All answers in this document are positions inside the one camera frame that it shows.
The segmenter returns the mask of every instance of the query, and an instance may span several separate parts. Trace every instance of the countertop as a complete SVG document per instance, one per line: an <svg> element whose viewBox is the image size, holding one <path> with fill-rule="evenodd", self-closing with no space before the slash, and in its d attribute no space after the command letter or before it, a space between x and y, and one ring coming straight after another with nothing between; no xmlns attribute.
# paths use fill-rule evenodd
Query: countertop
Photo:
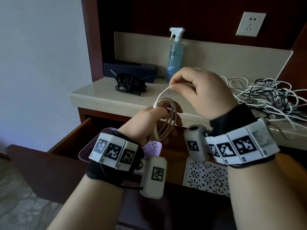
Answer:
<svg viewBox="0 0 307 230"><path fill-rule="evenodd" d="M71 105L133 117L138 111L153 105L158 95L168 87L164 79L156 79L153 84L146 83L148 91L144 92L143 96L137 96L116 91L116 85L114 78L104 77L71 92L69 94ZM203 124L207 129L211 129L209 120L200 117L182 95L170 90L164 96L178 102L182 107L183 113L180 114L180 117L182 118L183 127ZM287 121L276 121L274 124L278 125L287 136L295 135L293 140L286 140L274 126L270 126L272 135L278 145L307 150L307 129L300 128L294 133L290 123Z"/></svg>

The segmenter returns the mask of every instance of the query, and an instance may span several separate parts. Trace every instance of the open drawer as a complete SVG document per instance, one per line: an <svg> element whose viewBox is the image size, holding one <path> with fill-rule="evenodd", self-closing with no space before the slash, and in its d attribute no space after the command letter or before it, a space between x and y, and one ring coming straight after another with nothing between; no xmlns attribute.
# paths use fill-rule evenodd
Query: open drawer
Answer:
<svg viewBox="0 0 307 230"><path fill-rule="evenodd" d="M88 166L88 163L79 160L79 151L104 128L119 128L123 124L90 117L48 152L10 145L6 153L38 197L63 204L79 184Z"/></svg>

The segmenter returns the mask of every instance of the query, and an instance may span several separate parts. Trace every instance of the navy blue box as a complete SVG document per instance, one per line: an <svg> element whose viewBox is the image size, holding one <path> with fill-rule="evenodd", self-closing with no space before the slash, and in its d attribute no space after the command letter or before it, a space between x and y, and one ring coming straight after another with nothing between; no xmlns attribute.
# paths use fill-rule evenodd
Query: navy blue box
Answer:
<svg viewBox="0 0 307 230"><path fill-rule="evenodd" d="M134 62L126 62L117 60L115 64L103 63L104 75L106 77L113 77L115 75L111 72L111 69L116 73L130 73L137 78L145 78L145 82L153 83L157 76L157 65L152 64L140 64Z"/></svg>

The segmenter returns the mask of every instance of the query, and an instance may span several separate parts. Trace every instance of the wall socket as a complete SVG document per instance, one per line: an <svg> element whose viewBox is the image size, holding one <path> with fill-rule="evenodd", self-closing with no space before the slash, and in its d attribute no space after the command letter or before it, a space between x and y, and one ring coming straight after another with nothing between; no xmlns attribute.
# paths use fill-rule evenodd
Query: wall socket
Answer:
<svg viewBox="0 0 307 230"><path fill-rule="evenodd" d="M256 37L265 16L265 13L244 12L236 35Z"/></svg>

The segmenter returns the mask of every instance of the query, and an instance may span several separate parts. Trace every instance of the patterned basket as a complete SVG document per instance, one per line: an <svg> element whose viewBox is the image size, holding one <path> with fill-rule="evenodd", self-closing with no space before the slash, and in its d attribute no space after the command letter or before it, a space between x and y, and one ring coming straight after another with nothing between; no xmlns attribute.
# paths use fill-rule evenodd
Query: patterned basket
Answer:
<svg viewBox="0 0 307 230"><path fill-rule="evenodd" d="M103 129L101 133L110 134L113 130L117 129L108 127ZM92 152L99 135L100 133L79 152L78 157L81 161L90 162L88 157L90 156L90 153ZM144 151L144 160L146 160L150 156L159 156L162 149L162 144L157 141L149 141L148 144L146 144L142 149Z"/></svg>

